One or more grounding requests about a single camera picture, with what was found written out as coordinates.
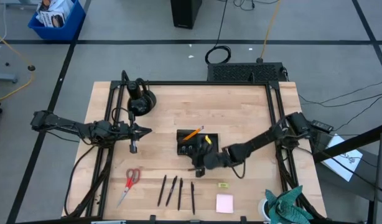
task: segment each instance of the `red scissors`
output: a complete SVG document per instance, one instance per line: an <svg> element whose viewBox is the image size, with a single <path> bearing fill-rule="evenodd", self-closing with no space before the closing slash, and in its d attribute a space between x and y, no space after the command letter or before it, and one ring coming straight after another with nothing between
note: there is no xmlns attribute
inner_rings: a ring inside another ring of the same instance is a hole
<svg viewBox="0 0 382 224"><path fill-rule="evenodd" d="M116 206L116 208L119 207L119 205L121 204L121 202L124 199L124 196L126 196L126 194L129 192L131 186L133 186L133 184L136 184L137 182L139 182L140 174L141 173L140 173L139 169L128 169L126 171L126 177L128 178L128 182L126 183L126 187L124 188L124 191L122 192L121 200L119 201L118 206Z"/></svg>

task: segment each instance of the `teal fabric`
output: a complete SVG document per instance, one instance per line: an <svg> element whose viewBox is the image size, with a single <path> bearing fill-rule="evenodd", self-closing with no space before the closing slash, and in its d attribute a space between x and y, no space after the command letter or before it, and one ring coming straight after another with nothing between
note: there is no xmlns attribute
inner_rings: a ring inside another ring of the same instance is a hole
<svg viewBox="0 0 382 224"><path fill-rule="evenodd" d="M276 197L270 190L266 190L271 224L309 224L313 216L294 206L296 198L302 193L303 186L298 186Z"/></svg>

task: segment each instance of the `pencil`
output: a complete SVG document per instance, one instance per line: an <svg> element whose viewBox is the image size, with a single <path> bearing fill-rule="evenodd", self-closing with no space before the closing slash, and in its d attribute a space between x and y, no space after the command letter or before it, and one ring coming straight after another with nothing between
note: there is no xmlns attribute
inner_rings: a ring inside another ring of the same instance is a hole
<svg viewBox="0 0 382 224"><path fill-rule="evenodd" d="M195 131L193 131L193 132L192 132L191 134L189 134L187 137L183 138L183 142L185 142L186 140L188 140L188 139L194 137L196 134L198 134L200 131L202 131L203 128L204 128L204 127L203 127L203 125L202 125L200 128L198 128L198 129L196 129Z"/></svg>

